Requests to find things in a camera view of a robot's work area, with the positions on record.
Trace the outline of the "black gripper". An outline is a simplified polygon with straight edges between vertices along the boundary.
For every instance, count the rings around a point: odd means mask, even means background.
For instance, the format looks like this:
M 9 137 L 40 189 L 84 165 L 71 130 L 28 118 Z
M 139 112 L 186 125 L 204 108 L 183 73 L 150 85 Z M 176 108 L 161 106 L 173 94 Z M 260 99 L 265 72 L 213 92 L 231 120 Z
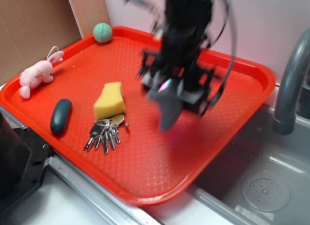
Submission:
M 196 61 L 204 32 L 209 20 L 165 20 L 163 40 L 159 53 L 143 50 L 137 79 L 141 78 L 143 89 L 159 89 L 168 79 L 176 77 L 176 70 L 184 72 L 179 77 L 179 103 L 183 110 L 203 116 L 210 106 L 214 106 L 222 95 L 224 86 L 211 96 L 212 81 L 221 80 L 215 68 L 203 69 Z

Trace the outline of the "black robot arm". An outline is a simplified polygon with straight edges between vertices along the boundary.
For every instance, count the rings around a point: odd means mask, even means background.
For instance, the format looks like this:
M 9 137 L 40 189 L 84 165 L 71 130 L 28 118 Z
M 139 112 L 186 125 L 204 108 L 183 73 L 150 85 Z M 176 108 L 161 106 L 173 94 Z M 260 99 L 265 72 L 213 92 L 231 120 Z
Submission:
M 221 77 L 214 68 L 198 65 L 201 45 L 212 19 L 212 0 L 166 0 L 165 20 L 158 29 L 162 35 L 158 53 L 144 52 L 137 76 L 147 96 L 160 108 L 162 119 L 176 120 L 184 109 L 203 114 L 223 92 L 212 99 L 211 82 Z

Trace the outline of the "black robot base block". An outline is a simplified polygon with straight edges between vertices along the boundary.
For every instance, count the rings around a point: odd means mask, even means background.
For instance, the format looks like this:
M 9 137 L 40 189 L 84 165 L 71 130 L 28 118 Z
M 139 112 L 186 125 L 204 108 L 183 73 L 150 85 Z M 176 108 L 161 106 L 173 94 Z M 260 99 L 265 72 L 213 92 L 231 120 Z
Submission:
M 50 144 L 29 127 L 12 128 L 0 116 L 0 215 L 37 191 L 50 157 Z

